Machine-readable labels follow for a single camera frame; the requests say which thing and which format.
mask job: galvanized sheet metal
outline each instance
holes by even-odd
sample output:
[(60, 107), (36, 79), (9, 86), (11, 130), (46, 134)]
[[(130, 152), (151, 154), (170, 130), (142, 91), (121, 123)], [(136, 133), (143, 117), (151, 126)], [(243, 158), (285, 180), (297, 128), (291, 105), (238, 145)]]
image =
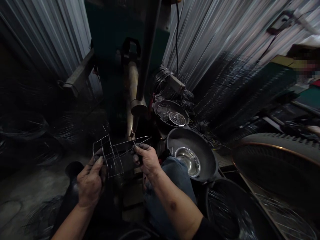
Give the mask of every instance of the galvanized sheet metal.
[[(296, 10), (305, 15), (310, 24), (320, 29), (320, 1), (312, 0), (186, 0), (179, 4), (181, 18), (178, 33), (179, 70), (189, 74), (186, 83), (193, 90), (214, 60), (229, 51), (256, 61), (266, 50), (273, 35), (266, 32), (283, 10)], [(175, 33), (176, 6), (171, 7), (171, 34), (164, 54), (164, 65), (176, 69)], [(294, 24), (282, 31), (269, 48), (260, 64), (269, 62), (275, 55), (285, 55), (294, 43), (311, 33)]]
[[(90, 51), (91, 34), (84, 2), (4, 0), (0, 29), (15, 54), (42, 77), (65, 81)], [(97, 76), (89, 76), (96, 97), (102, 95)]]

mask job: metal post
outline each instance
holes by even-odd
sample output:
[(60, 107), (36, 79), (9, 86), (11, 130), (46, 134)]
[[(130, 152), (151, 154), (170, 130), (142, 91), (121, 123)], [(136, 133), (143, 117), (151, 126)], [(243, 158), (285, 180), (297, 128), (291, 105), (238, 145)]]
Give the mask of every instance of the metal post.
[(161, 0), (148, 1), (147, 16), (144, 28), (143, 47), (136, 99), (141, 101), (146, 86), (154, 37), (160, 14)]

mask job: black cable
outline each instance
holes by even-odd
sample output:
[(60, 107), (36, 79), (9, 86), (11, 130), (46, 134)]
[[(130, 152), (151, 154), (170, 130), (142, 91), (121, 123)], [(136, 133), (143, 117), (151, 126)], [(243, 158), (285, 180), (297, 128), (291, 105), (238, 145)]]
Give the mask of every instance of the black cable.
[(179, 31), (179, 6), (178, 6), (178, 0), (176, 0), (176, 7), (177, 7), (177, 17), (178, 17), (178, 22), (177, 22), (177, 32), (176, 32), (176, 55), (177, 55), (177, 78), (178, 78), (178, 73), (179, 73), (179, 64), (178, 64), (178, 31)]
[(77, 91), (77, 94), (80, 95), (78, 89), (73, 84), (71, 84), (71, 83), (64, 83), (64, 84), (71, 85), (72, 87), (74, 87), (74, 89)]
[(313, 9), (313, 10), (310, 10), (310, 11), (308, 11), (308, 12), (303, 13), (300, 17), (297, 18), (297, 20), (299, 20), (303, 15), (305, 15), (305, 14), (307, 14), (307, 13), (310, 13), (310, 12), (313, 12), (313, 11), (317, 10), (318, 8), (319, 8), (319, 7), (315, 8), (315, 9)]
[(268, 51), (268, 49), (270, 48), (270, 46), (272, 45), (272, 43), (274, 42), (274, 40), (276, 39), (276, 37), (279, 35), (279, 33), (274, 36), (274, 38), (272, 39), (271, 43), (269, 44), (269, 46), (267, 47), (267, 49), (263, 52), (263, 54), (259, 57), (259, 59), (257, 60), (256, 63), (258, 63), (263, 57), (264, 55), (266, 54), (266, 52)]

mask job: finger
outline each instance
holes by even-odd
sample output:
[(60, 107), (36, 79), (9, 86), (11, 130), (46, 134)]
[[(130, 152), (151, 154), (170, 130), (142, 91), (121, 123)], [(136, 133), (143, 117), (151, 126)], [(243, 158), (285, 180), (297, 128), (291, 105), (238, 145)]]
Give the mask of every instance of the finger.
[(95, 153), (94, 153), (94, 155), (100, 155), (100, 154), (102, 154), (103, 152), (102, 152), (102, 148), (100, 148), (98, 151), (96, 151)]
[(140, 156), (146, 156), (147, 155), (147, 151), (138, 147), (138, 146), (134, 146), (134, 151), (139, 154)]
[(103, 183), (105, 183), (106, 177), (107, 177), (107, 166), (103, 165), (103, 166), (101, 167), (101, 175), (100, 175), (100, 177), (101, 177), (101, 181), (102, 181)]
[(133, 162), (137, 165), (140, 165), (139, 156), (137, 154), (133, 155)]
[(99, 157), (99, 159), (95, 162), (95, 164), (92, 166), (92, 168), (91, 168), (91, 170), (90, 170), (90, 174), (97, 174), (97, 175), (99, 175), (99, 171), (100, 171), (100, 169), (101, 169), (101, 167), (102, 167), (102, 164), (103, 164), (102, 158), (103, 158), (102, 156)]
[(92, 165), (93, 165), (94, 161), (93, 161), (93, 157), (90, 159), (90, 161), (88, 162), (88, 164), (82, 169), (82, 171), (79, 173), (79, 175), (87, 175), (88, 171), (91, 170)]
[(141, 143), (141, 144), (137, 144), (140, 148), (142, 148), (143, 150), (150, 150), (152, 147), (148, 144), (145, 143)]

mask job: metal bowl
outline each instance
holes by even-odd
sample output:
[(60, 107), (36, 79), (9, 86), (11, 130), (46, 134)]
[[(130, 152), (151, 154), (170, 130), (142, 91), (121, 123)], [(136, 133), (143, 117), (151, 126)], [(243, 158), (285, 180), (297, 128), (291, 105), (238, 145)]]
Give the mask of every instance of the metal bowl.
[(186, 119), (181, 113), (171, 112), (169, 113), (169, 119), (179, 127), (186, 125)]
[(174, 157), (187, 165), (188, 174), (190, 177), (197, 177), (200, 174), (201, 166), (199, 159), (189, 148), (178, 148), (174, 154)]

